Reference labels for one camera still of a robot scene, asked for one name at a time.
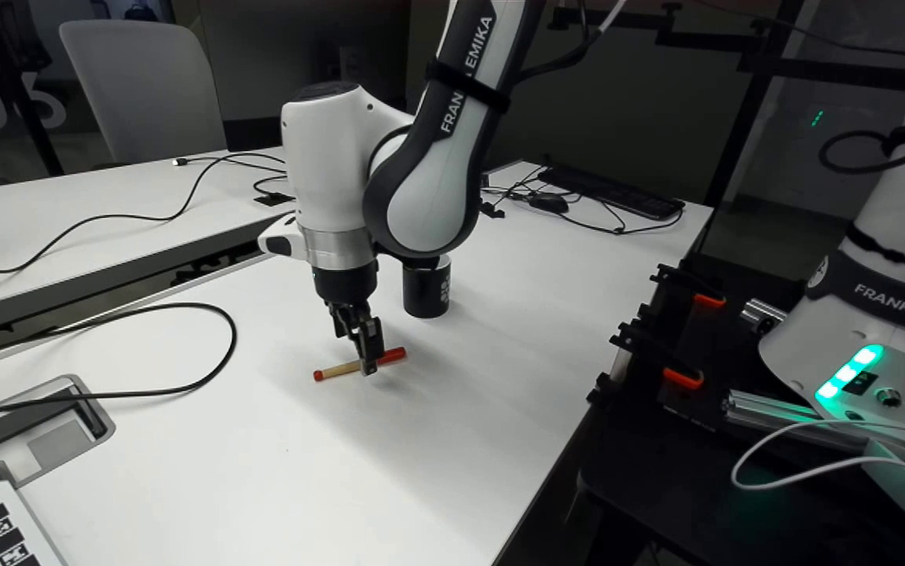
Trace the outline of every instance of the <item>table surface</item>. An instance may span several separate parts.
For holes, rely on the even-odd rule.
[[[707,403],[719,403],[730,382],[789,395],[737,324],[701,310],[671,316],[671,297],[658,304],[666,304],[658,333],[679,342],[703,368],[707,387],[715,387],[701,393],[693,418],[714,422]],[[905,511],[861,467],[770,492],[736,490],[730,470],[757,435],[714,435],[666,412],[658,363],[642,354],[622,387],[598,395],[594,422],[582,462],[588,492],[693,561],[905,561]],[[841,456],[787,440],[757,456],[746,478],[770,481],[827,460]]]
[[[511,183],[529,167],[493,172]],[[353,359],[304,265],[261,258],[169,288],[231,310],[241,338],[205,391],[110,403],[117,435],[22,486],[59,552],[125,561],[491,561],[611,363],[607,336],[707,220],[600,237],[524,205],[452,250],[452,309],[399,309],[383,260],[373,309],[402,363],[314,382]],[[92,391],[184,382],[223,352],[211,314],[168,310],[0,354],[0,399],[52,374]]]
[[[22,265],[57,232],[94,213],[168,217],[184,200],[202,167],[205,161],[184,167],[154,161],[0,184],[0,266]],[[202,178],[192,207],[174,222],[101,220],[76,228],[28,269],[0,272],[0,324],[67,300],[67,292],[57,292],[59,284],[85,280],[105,269],[110,269],[110,285],[130,284],[145,276],[134,272],[133,265],[159,250],[180,250],[175,260],[187,265],[199,255],[218,250],[218,244],[187,247],[192,241],[218,239],[231,228],[241,228],[241,239],[253,239],[261,225],[288,210],[286,205],[268,207],[253,200],[257,191],[251,183],[261,175],[269,172],[219,164]]]

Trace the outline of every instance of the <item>gray chair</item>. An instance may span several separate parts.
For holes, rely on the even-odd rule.
[[[211,65],[187,29],[79,20],[59,37],[113,161],[226,146]]]

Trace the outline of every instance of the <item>white desk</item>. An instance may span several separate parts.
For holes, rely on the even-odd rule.
[[[0,184],[0,266],[30,258],[57,232],[92,213],[174,213],[202,167],[154,161]],[[101,220],[71,232],[28,269],[0,276],[0,324],[251,241],[288,210],[288,205],[263,207],[253,200],[251,183],[261,175],[269,172],[219,164],[174,222]]]
[[[611,239],[522,205],[452,255],[452,309],[416,321],[383,260],[373,309],[402,363],[314,382],[353,359],[304,265],[261,258],[159,295],[237,314],[223,376],[174,403],[110,403],[117,435],[26,486],[79,566],[491,561],[579,428],[607,336],[707,220]],[[0,395],[52,374],[92,391],[184,382],[223,352],[208,314],[154,314],[0,359]]]

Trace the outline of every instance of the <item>black cylinder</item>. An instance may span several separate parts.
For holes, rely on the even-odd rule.
[[[432,265],[402,265],[402,309],[413,316],[439,316],[449,310],[449,272],[452,265],[447,255]]]

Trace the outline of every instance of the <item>white cable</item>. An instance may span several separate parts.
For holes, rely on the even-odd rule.
[[[619,14],[619,10],[629,7],[629,0],[616,0],[612,10],[607,11],[607,20],[600,22],[600,35],[607,35],[612,29],[612,20]]]
[[[742,464],[746,464],[753,452],[759,452],[759,448],[764,448],[767,444],[773,444],[777,437],[787,437],[787,435],[801,430],[801,428],[861,428],[861,424],[856,424],[856,422],[794,422],[794,424],[787,424],[787,428],[759,437],[753,446],[748,446],[748,448],[742,452],[742,460],[733,464],[733,483],[736,483],[737,490],[778,490],[778,486],[789,486],[789,483],[799,483],[799,481],[808,481],[808,478],[818,478],[818,473],[831,473],[831,470],[840,470],[840,467],[853,467],[853,464],[898,464],[898,467],[905,467],[903,460],[888,460],[888,456],[853,456],[853,460],[827,462],[827,464],[818,464],[818,467],[799,470],[799,473],[787,473],[787,478],[777,478],[777,481],[764,481],[764,483],[746,483],[746,481],[737,478]]]

